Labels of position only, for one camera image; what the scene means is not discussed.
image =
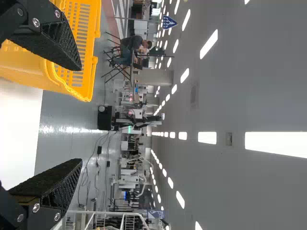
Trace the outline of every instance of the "yellow plastic basket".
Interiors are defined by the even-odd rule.
[[[0,49],[0,77],[90,102],[98,62],[93,53],[94,40],[100,37],[101,0],[51,2],[65,13],[69,21],[78,46],[82,71],[67,70],[6,40]]]

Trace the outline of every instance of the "sign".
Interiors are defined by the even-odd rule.
[[[178,23],[174,19],[172,19],[171,17],[166,16],[166,15],[163,16],[163,26],[162,26],[162,28],[164,30],[168,30],[169,28],[172,28],[176,25],[178,25]]]
[[[147,210],[148,219],[164,219],[164,211]]]

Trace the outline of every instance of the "man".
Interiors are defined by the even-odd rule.
[[[134,35],[131,37],[127,37],[124,39],[121,39],[120,41],[120,49],[121,49],[121,57],[113,59],[113,64],[119,64],[119,65],[131,65],[131,53],[134,50],[134,63],[138,61],[136,58],[137,53],[140,49],[140,46],[143,46],[143,51],[150,49],[152,47],[152,42],[143,40],[143,38],[139,35]]]

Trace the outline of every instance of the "person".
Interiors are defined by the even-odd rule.
[[[112,64],[130,66],[131,53],[133,50],[135,54],[135,57],[133,57],[134,63],[136,63],[138,61],[138,59],[136,58],[137,53],[147,51],[147,49],[150,49],[152,45],[153,43],[151,41],[143,40],[143,38],[139,35],[134,35],[131,37],[121,39],[120,41],[121,57],[112,59]]]

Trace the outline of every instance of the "screw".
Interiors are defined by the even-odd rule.
[[[39,203],[36,203],[32,209],[33,213],[36,213],[39,211],[39,208],[40,208],[40,204]]]
[[[56,15],[57,18],[59,18],[59,17],[61,16],[61,14],[59,13],[58,10],[54,11],[54,13],[55,13],[55,15]]]
[[[32,19],[32,22],[33,22],[33,25],[34,25],[35,27],[39,27],[39,26],[40,26],[39,20],[38,20],[37,18],[33,18],[33,19]]]
[[[57,222],[58,220],[59,220],[59,218],[60,218],[60,214],[59,214],[59,212],[55,215],[55,217],[54,217],[54,221],[55,222]]]
[[[23,10],[22,9],[20,9],[20,8],[18,8],[17,9],[17,13],[19,14],[19,16],[23,16],[24,15],[24,12],[23,12]]]
[[[17,222],[21,222],[24,219],[24,215],[20,214],[17,218]]]

